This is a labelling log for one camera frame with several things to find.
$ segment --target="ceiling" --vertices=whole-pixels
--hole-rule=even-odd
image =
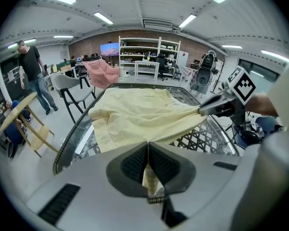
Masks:
[[[107,26],[93,14],[100,12],[114,25]],[[197,18],[180,29],[190,14]],[[262,58],[283,67],[282,60],[262,55],[271,51],[289,58],[289,25],[271,0],[77,0],[68,5],[53,0],[21,0],[0,32],[0,59],[15,54],[7,49],[21,39],[36,38],[35,45],[67,44],[92,35],[121,29],[144,28],[143,19],[161,19],[173,24],[171,33],[186,36],[234,53]],[[72,40],[53,38],[73,35]],[[243,49],[228,51],[223,44]]]

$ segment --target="brick wall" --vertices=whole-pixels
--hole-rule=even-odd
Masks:
[[[153,31],[144,31],[144,30],[125,30],[110,32],[105,34],[100,34],[90,38],[85,38],[81,41],[75,42],[69,45],[70,56],[74,55],[75,57],[80,57],[81,55],[91,55],[92,53],[98,53],[101,55],[100,45],[107,44],[108,41],[118,42],[119,35],[121,38],[152,38],[158,39],[162,37],[164,40],[179,42],[181,41],[180,50],[188,52],[187,66],[193,62],[194,59],[200,60],[204,53],[207,53],[210,50],[209,46],[198,43],[188,38],[182,36],[162,33],[162,32],[153,32]],[[219,52],[216,52],[217,58],[222,60],[224,56]],[[114,57],[115,63],[118,63],[118,57]]]

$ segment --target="air vent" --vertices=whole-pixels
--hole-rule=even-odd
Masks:
[[[72,184],[65,185],[60,192],[41,210],[39,217],[55,225],[63,215],[80,187]]]
[[[169,21],[144,19],[144,27],[148,29],[154,29],[154,30],[160,30],[160,31],[171,31],[172,23]]]

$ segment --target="pink cushion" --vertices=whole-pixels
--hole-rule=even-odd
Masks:
[[[83,62],[83,64],[89,72],[90,83],[92,85],[106,89],[111,84],[118,82],[120,69],[111,67],[103,59]]]

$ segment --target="monitor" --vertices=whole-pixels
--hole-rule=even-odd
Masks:
[[[119,56],[119,43],[102,44],[101,56]]]

